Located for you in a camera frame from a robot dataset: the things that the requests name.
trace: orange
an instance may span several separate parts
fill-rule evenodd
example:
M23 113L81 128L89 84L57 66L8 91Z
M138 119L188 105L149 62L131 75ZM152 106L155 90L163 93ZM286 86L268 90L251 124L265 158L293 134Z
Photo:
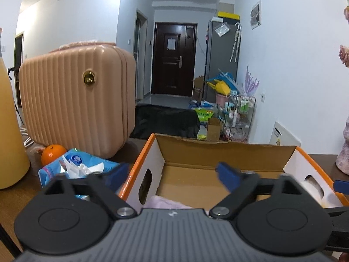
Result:
M50 164L54 160L67 152L65 147L61 145L50 145L46 147L41 155L41 163L43 166Z

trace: yellow bottle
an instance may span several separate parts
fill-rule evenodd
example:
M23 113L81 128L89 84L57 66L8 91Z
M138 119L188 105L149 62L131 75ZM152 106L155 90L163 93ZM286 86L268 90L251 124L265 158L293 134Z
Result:
M0 50L0 189L19 181L29 167L30 161L18 127L12 87Z

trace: door handle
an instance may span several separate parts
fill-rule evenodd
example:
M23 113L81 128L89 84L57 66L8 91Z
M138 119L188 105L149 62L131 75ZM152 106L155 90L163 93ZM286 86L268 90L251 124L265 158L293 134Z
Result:
M183 56L179 57L179 69L182 68Z

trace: ribbed suitcase shell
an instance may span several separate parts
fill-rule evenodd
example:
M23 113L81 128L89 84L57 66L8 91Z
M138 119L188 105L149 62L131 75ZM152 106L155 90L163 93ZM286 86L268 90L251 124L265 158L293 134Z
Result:
M95 83L86 86L84 73ZM114 43L72 43L20 67L28 134L39 144L112 157L135 123L135 60Z

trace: marbled vase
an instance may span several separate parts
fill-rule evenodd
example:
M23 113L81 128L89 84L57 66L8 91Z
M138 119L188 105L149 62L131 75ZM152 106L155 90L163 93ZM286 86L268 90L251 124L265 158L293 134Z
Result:
M349 117L347 119L346 127L343 131L343 137L346 141L343 145L341 153L336 159L336 166L343 173L349 175Z

